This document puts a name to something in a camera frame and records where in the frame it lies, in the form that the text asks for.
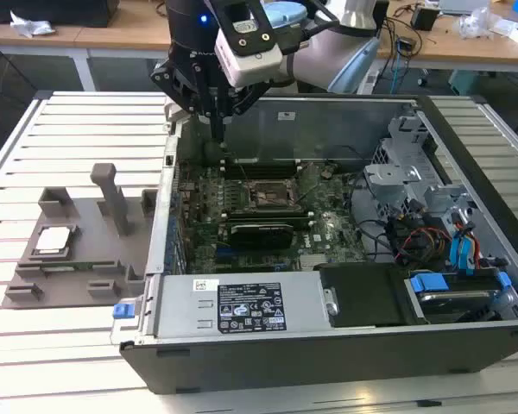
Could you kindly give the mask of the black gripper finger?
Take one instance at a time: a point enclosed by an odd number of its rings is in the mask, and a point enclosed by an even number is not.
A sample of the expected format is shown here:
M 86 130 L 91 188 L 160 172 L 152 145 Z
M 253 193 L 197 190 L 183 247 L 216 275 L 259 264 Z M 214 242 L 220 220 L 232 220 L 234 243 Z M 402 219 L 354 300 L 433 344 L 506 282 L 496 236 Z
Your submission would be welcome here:
M 208 122 L 211 137 L 216 141 L 218 117 L 206 74 L 201 63 L 190 63 L 189 73 L 184 74 L 174 61 L 165 60 L 153 70 L 151 80 L 183 110 Z
M 217 88 L 217 141 L 224 140 L 224 121 L 242 115 L 268 90 L 268 82 L 238 89 L 223 82 Z

